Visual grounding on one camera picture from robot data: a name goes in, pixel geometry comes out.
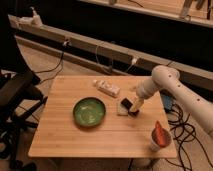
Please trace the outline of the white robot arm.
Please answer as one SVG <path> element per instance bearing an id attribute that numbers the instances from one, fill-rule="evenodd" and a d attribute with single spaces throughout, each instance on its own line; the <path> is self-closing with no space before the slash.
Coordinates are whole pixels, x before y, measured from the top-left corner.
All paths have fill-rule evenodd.
<path id="1" fill-rule="evenodd" d="M 163 65 L 154 67 L 151 76 L 138 84 L 137 100 L 131 106 L 130 111 L 136 112 L 145 100 L 160 90 L 166 90 L 213 139 L 213 104 L 183 85 L 179 78 L 180 73 L 174 68 Z"/>

